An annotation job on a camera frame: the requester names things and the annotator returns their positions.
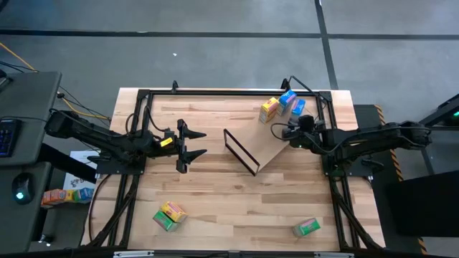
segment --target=juice box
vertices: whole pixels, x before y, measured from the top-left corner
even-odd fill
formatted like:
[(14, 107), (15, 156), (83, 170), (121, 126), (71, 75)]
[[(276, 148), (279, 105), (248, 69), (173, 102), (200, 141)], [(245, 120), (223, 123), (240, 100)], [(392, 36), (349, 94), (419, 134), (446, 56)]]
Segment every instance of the juice box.
[(275, 97), (270, 98), (265, 104), (261, 105), (260, 121), (262, 123), (267, 123), (269, 120), (273, 119), (278, 106), (279, 101)]
[(303, 108), (306, 105), (306, 100), (303, 99), (297, 99), (293, 103), (292, 107), (292, 115), (290, 116), (290, 119), (288, 120), (289, 123), (297, 124), (298, 123), (298, 118), (301, 116), (301, 113), (303, 112)]
[(80, 204), (87, 204), (93, 198), (94, 190), (91, 188), (82, 188), (80, 190), (75, 190), (73, 193), (73, 199), (75, 202)]
[(178, 223), (175, 223), (162, 211), (156, 212), (155, 216), (153, 217), (153, 220), (156, 221), (159, 224), (159, 226), (161, 226), (167, 232), (174, 231), (179, 226)]
[(52, 207), (52, 205), (49, 203), (50, 197), (51, 197), (51, 191), (45, 191), (43, 193), (42, 204), (41, 204), (41, 206), (43, 208), (51, 208)]
[(75, 202), (75, 200), (73, 199), (73, 194), (75, 192), (75, 190), (65, 190), (66, 193), (65, 193), (65, 199), (64, 201), (65, 202)]
[(182, 222), (188, 216), (185, 213), (185, 211), (180, 209), (180, 207), (172, 201), (167, 201), (161, 207), (161, 211), (164, 212), (169, 218), (171, 218), (176, 223)]
[(287, 113), (287, 110), (291, 107), (295, 98), (296, 93), (292, 90), (288, 90), (286, 93), (282, 94), (282, 96), (279, 97), (278, 115)]
[(320, 229), (321, 226), (318, 224), (316, 218), (307, 219), (293, 227), (293, 233), (297, 237), (304, 237), (305, 235)]
[(65, 200), (65, 190), (55, 189), (50, 191), (48, 204), (61, 204)]

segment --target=wooden table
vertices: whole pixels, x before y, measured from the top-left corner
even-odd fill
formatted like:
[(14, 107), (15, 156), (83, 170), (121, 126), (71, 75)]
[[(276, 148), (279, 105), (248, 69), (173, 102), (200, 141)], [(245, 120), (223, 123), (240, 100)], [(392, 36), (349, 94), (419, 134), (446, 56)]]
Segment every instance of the wooden table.
[[(120, 89), (112, 130), (124, 133), (137, 91), (138, 88)], [(338, 127), (355, 129), (350, 92), (331, 92)], [(154, 97), (155, 124), (176, 128), (177, 119), (185, 119), (190, 129), (207, 134), (205, 138), (188, 140), (188, 149), (208, 151), (190, 165), (187, 174), (175, 170), (176, 157), (148, 159), (138, 188), (129, 249), (339, 250), (330, 187), (319, 155), (288, 146), (254, 177), (224, 147), (223, 128), (241, 128), (257, 119), (260, 106), (267, 99), (218, 95)], [(306, 99), (306, 108), (316, 115), (314, 98)], [(159, 133), (152, 126), (150, 130)], [(112, 176), (100, 190), (93, 210), (94, 235), (113, 213), (119, 180), (120, 176)], [(356, 217), (373, 239), (384, 246), (369, 183), (362, 178), (350, 178), (349, 187)], [(165, 232), (152, 219), (165, 201), (176, 202), (189, 214), (175, 232)], [(312, 217), (317, 218), (321, 229), (296, 238), (292, 226)], [(123, 225), (124, 216), (117, 241)], [(344, 229), (350, 244), (346, 219)], [(82, 244), (85, 243), (88, 243), (87, 225), (82, 239)]]

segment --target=keyboard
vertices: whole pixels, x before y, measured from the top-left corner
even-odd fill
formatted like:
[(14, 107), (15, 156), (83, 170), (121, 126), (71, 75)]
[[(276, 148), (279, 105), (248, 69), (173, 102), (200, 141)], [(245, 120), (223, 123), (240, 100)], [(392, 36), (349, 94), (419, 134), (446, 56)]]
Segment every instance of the keyboard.
[(13, 155), (14, 144), (19, 137), (21, 120), (4, 119), (0, 120), (0, 158), (7, 158)]

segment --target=yellow marker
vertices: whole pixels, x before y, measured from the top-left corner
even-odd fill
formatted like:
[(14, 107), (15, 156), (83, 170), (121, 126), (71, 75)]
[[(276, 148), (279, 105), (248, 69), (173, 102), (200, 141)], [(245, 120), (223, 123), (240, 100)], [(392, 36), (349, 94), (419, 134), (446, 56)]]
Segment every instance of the yellow marker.
[(161, 141), (159, 144), (161, 144), (161, 147), (164, 147), (164, 146), (172, 143), (172, 141), (173, 141), (172, 138), (169, 137), (166, 140)]

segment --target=blue box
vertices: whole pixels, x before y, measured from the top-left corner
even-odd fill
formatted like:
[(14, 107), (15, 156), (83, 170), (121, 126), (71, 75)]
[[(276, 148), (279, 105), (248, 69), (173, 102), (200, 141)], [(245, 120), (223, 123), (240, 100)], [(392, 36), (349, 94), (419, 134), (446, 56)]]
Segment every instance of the blue box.
[(306, 100), (302, 100), (302, 99), (295, 100), (295, 102), (293, 103), (293, 107), (292, 107), (292, 115), (290, 116), (290, 119), (288, 120), (289, 123), (292, 123), (292, 124), (298, 123), (298, 118), (301, 116), (304, 106), (306, 106)]
[(284, 115), (286, 111), (290, 108), (293, 104), (293, 101), (296, 98), (296, 93), (294, 91), (289, 90), (286, 93), (282, 94), (279, 97), (279, 106), (278, 106), (278, 115)]

